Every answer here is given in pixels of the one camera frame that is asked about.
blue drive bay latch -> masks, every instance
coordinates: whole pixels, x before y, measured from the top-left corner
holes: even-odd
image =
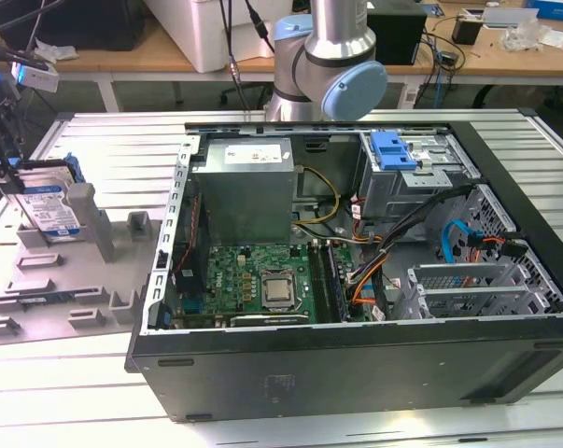
[[[378,131],[371,133],[371,144],[376,157],[381,162],[382,170],[415,170],[417,163],[412,160],[408,144],[397,133]]]

floor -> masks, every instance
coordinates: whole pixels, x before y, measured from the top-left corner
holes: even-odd
[[[115,88],[125,111],[168,111],[168,110],[237,110],[241,108],[237,95],[228,95],[225,106],[219,103],[219,93],[232,87],[226,82],[187,82],[181,83],[182,104],[176,104],[173,85],[170,82],[120,82]],[[444,99],[443,108],[468,108],[478,92],[478,86],[453,86]],[[379,108],[395,108],[401,91],[400,85],[389,85]],[[549,104],[548,97],[552,89],[500,88],[493,90],[486,98],[486,107],[530,106],[535,108],[563,137],[563,112]],[[96,85],[83,82],[62,82],[57,93],[41,92],[43,97],[58,112],[103,112],[103,102]],[[251,105],[258,102],[260,89],[246,91],[246,98]],[[426,98],[422,98],[418,107],[432,107],[435,90],[430,88]],[[20,102],[22,113],[26,117],[26,143],[24,152],[31,154],[50,126],[55,113],[31,91],[22,94]]]

power connector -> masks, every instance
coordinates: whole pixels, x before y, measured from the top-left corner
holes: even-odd
[[[456,67],[459,55],[452,53],[451,51],[439,51],[441,54],[441,62],[445,67]]]

cpu socket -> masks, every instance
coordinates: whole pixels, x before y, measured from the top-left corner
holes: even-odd
[[[271,311],[287,311],[295,306],[295,279],[292,270],[260,273],[262,306]]]

motherboard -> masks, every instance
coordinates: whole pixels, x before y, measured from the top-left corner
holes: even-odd
[[[205,293],[182,295],[176,314],[242,315],[244,320],[294,315],[304,324],[345,321],[345,279],[353,268],[347,245],[213,246]]]

